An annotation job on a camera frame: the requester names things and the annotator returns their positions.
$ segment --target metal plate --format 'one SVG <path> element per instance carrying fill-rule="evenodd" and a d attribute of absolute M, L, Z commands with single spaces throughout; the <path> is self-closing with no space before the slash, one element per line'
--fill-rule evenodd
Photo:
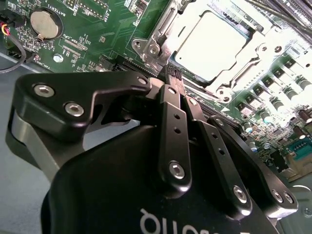
<path fill-rule="evenodd" d="M 175 56 L 190 72 L 210 81 L 229 70 L 246 38 L 212 12 L 206 12 Z"/>

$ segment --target black capacitor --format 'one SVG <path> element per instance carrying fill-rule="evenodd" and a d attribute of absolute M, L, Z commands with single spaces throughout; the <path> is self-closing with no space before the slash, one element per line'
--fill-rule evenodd
<path fill-rule="evenodd" d="M 298 126 L 295 126 L 292 130 L 300 140 L 306 137 L 306 134 Z"/>
<path fill-rule="evenodd" d="M 306 122 L 306 123 L 311 123 L 312 122 L 312 117 L 308 114 L 307 111 L 305 110 L 300 110 L 298 112 L 298 115 Z"/>

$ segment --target yellow wire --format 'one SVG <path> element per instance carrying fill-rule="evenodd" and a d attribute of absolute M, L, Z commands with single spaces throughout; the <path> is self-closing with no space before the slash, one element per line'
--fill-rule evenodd
<path fill-rule="evenodd" d="M 6 26 L 8 26 L 6 23 L 3 24 L 3 25 L 1 26 L 1 31 L 2 31 L 3 34 L 5 34 L 6 36 L 8 36 L 8 34 L 7 34 L 7 33 L 5 32 L 5 30 L 4 30 L 4 28 L 5 28 Z"/>

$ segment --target motherboard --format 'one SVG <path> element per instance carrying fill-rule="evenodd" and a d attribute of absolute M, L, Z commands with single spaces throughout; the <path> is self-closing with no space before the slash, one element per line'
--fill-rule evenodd
<path fill-rule="evenodd" d="M 262 2 L 311 26 L 300 0 Z M 263 161 L 290 180 L 312 171 L 312 38 L 269 12 L 244 0 L 7 0 L 6 8 L 26 16 L 10 33 L 47 70 L 156 77 L 174 65 L 205 115 L 239 126 Z"/>

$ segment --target black connector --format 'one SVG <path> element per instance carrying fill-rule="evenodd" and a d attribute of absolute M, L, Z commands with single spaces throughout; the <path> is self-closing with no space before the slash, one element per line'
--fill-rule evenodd
<path fill-rule="evenodd" d="M 25 50 L 25 51 L 26 51 L 26 59 L 25 59 L 24 63 L 32 62 L 34 60 L 36 54 L 33 52 L 30 52 L 28 50 Z M 21 57 L 20 50 L 18 49 L 17 46 L 13 46 L 13 47 L 7 49 L 7 55 L 10 57 L 16 58 L 17 60 L 19 60 Z"/>
<path fill-rule="evenodd" d="M 12 12 L 8 9 L 0 11 L 0 21 L 6 23 L 9 27 L 18 28 L 25 25 L 26 16 Z"/>

